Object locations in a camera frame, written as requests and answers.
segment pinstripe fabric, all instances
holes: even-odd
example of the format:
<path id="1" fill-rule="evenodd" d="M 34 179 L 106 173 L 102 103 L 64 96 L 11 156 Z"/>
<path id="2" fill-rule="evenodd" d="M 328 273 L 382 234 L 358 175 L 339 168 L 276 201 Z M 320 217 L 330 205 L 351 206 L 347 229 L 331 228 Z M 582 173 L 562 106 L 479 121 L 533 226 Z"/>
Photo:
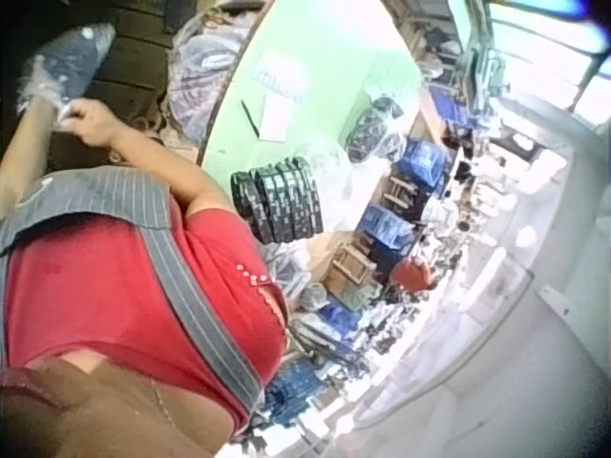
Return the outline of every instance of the pinstripe fabric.
<path id="1" fill-rule="evenodd" d="M 222 325 L 171 234 L 168 188 L 123 167 L 57 172 L 41 179 L 0 225 L 0 298 L 5 298 L 11 248 L 34 225 L 61 215 L 92 213 L 138 227 L 168 302 L 192 343 L 247 411 L 262 391 L 252 364 Z M 3 323 L 4 306 L 0 307 Z M 5 354 L 0 332 L 0 363 Z"/>

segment blue crate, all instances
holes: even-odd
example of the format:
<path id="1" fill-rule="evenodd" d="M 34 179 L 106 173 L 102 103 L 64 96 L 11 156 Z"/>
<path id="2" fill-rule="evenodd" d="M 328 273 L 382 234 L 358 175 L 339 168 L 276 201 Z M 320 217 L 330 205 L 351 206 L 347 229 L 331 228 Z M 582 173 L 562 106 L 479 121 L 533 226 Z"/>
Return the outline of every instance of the blue crate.
<path id="1" fill-rule="evenodd" d="M 392 250 L 400 250 L 413 240 L 413 226 L 377 203 L 370 203 L 357 230 L 366 232 Z"/>
<path id="2" fill-rule="evenodd" d="M 276 425 L 290 427 L 309 408 L 308 400 L 324 389 L 314 365 L 300 358 L 282 367 L 265 388 L 264 411 Z"/>
<path id="3" fill-rule="evenodd" d="M 335 329 L 343 340 L 346 335 L 357 329 L 362 314 L 344 307 L 333 295 L 328 295 L 327 299 L 328 304 L 317 312 L 318 316 Z"/>
<path id="4" fill-rule="evenodd" d="M 434 87 L 431 87 L 430 91 L 432 101 L 442 119 L 460 126 L 469 126 L 471 124 L 465 113 L 465 107 L 458 105 L 450 92 Z"/>
<path id="5" fill-rule="evenodd" d="M 403 156 L 395 163 L 399 172 L 432 192 L 446 168 L 446 152 L 425 140 L 412 141 Z"/>

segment plastic bag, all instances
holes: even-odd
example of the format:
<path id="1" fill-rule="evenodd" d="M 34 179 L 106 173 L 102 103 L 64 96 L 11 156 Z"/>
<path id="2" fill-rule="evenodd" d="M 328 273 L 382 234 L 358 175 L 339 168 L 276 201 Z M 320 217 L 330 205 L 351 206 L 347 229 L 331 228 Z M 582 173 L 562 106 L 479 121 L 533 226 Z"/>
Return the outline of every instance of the plastic bag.
<path id="1" fill-rule="evenodd" d="M 443 62 L 436 54 L 427 52 L 418 62 L 420 71 L 429 79 L 436 79 L 443 74 Z"/>
<path id="2" fill-rule="evenodd" d="M 348 135 L 346 150 L 350 162 L 360 163 L 371 156 L 385 157 L 392 162 L 398 160 L 408 143 L 403 134 L 404 115 L 391 96 L 375 98 Z"/>
<path id="3" fill-rule="evenodd" d="M 320 310 L 327 304 L 327 290 L 322 283 L 309 284 L 299 296 L 299 305 L 308 312 Z"/>
<path id="4" fill-rule="evenodd" d="M 347 203 L 353 194 L 350 179 L 353 166 L 346 151 L 335 142 L 312 140 L 299 147 L 295 156 L 309 163 L 321 201 L 324 231 L 334 231 L 351 210 Z"/>
<path id="5" fill-rule="evenodd" d="M 292 243 L 270 243 L 259 245 L 269 276 L 289 300 L 295 300 L 302 293 L 312 276 L 307 269 L 309 253 L 305 240 Z"/>
<path id="6" fill-rule="evenodd" d="M 169 59 L 170 109 L 198 145 L 207 135 L 212 110 L 257 16 L 246 12 L 232 18 L 231 24 L 207 28 L 198 14 L 174 38 Z"/>

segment white paper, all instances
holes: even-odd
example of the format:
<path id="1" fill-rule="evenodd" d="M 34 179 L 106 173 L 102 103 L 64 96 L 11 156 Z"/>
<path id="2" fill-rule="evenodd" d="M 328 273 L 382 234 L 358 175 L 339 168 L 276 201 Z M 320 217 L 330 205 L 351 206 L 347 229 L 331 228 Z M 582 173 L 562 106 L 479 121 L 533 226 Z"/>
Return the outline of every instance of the white paper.
<path id="1" fill-rule="evenodd" d="M 293 100 L 276 93 L 267 93 L 263 105 L 263 119 L 259 127 L 259 139 L 286 141 L 286 133 L 294 112 Z"/>
<path id="2" fill-rule="evenodd" d="M 269 91 L 299 102 L 308 87 L 306 67 L 299 60 L 267 51 L 255 67 L 253 78 Z"/>

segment shoe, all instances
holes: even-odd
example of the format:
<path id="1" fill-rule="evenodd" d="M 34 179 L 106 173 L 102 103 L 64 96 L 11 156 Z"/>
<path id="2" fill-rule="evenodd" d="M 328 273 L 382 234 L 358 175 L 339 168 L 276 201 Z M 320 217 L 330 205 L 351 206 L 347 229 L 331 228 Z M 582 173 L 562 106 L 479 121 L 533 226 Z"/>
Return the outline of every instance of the shoe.
<path id="1" fill-rule="evenodd" d="M 94 79 L 115 39 L 110 24 L 96 24 L 67 31 L 40 48 L 25 63 L 18 112 L 34 96 L 51 102 L 61 113 L 73 99 L 82 97 Z"/>

